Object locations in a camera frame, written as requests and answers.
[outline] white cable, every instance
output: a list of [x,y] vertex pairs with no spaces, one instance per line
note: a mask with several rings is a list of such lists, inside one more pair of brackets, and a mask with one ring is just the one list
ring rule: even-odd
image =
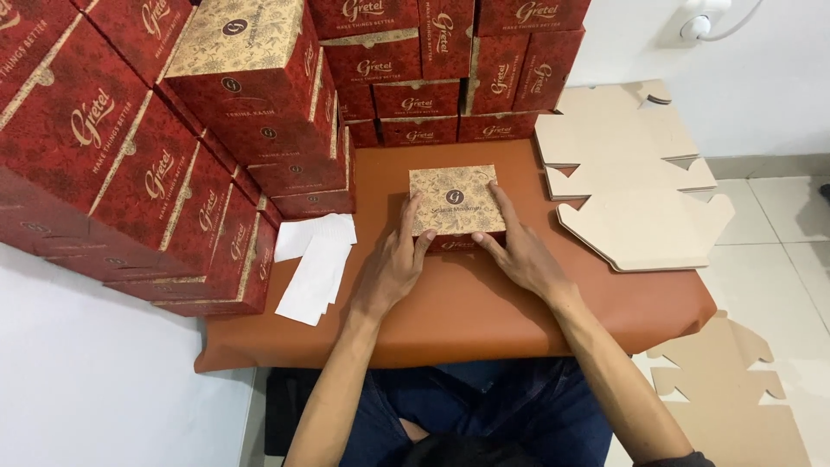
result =
[[758,11],[758,7],[760,7],[761,3],[763,3],[763,2],[764,2],[764,0],[758,0],[758,3],[756,3],[755,6],[752,7],[751,10],[749,10],[749,13],[747,13],[747,15],[744,17],[744,19],[740,20],[740,22],[738,22],[738,24],[734,25],[729,31],[722,32],[721,34],[715,34],[714,36],[698,36],[697,39],[699,41],[704,41],[704,42],[715,42],[715,41],[719,41],[720,39],[726,39],[727,37],[731,36],[732,34],[735,34],[736,32],[738,32],[739,29],[746,26],[746,23],[749,22],[749,20],[752,19],[753,16],[755,16],[755,12]]

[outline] person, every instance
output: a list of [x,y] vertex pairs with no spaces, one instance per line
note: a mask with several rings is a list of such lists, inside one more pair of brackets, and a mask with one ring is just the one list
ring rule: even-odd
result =
[[635,465],[712,467],[642,373],[588,310],[577,285],[516,217],[495,182],[506,248],[473,239],[550,308],[574,357],[513,361],[486,392],[427,367],[367,371],[383,318],[421,274],[436,232],[413,241],[422,196],[366,263],[339,340],[311,392],[285,467],[603,465],[612,430]]

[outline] hand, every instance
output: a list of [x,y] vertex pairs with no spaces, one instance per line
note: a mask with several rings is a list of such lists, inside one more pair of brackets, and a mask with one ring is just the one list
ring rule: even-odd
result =
[[513,203],[495,181],[490,182],[490,191],[496,197],[501,215],[507,226],[507,249],[499,245],[490,235],[475,232],[472,239],[490,252],[496,264],[513,279],[513,282],[530,290],[545,300],[554,310],[579,299],[576,284],[568,279],[556,258],[530,227],[519,222]]
[[413,242],[413,222],[421,197],[416,194],[403,202],[400,228],[392,232],[370,257],[352,302],[354,310],[382,320],[415,286],[423,268],[423,256],[436,234],[435,230],[427,230]]

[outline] brown table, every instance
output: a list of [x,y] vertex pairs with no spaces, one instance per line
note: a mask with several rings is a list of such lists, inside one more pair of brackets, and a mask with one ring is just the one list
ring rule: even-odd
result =
[[[495,164],[516,211],[554,252],[585,302],[628,353],[697,332],[715,303],[695,271],[615,273],[556,221],[544,172],[530,140],[359,150],[358,243],[346,264],[337,303],[317,327],[274,314],[299,259],[277,263],[264,314],[215,317],[196,371],[246,366],[320,368],[349,309],[364,259],[398,221],[408,170]],[[572,202],[578,206],[581,202]],[[483,252],[427,257],[412,293],[383,323],[372,367],[433,365],[523,356],[568,355],[556,321],[530,292],[514,285]]]

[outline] person's left hand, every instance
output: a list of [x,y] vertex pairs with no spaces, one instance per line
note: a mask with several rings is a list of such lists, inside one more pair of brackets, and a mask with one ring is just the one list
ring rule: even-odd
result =
[[403,202],[401,224],[374,251],[366,264],[360,288],[354,295],[352,310],[382,320],[386,313],[409,294],[423,267],[423,256],[435,238],[427,230],[413,241],[412,229],[421,194]]

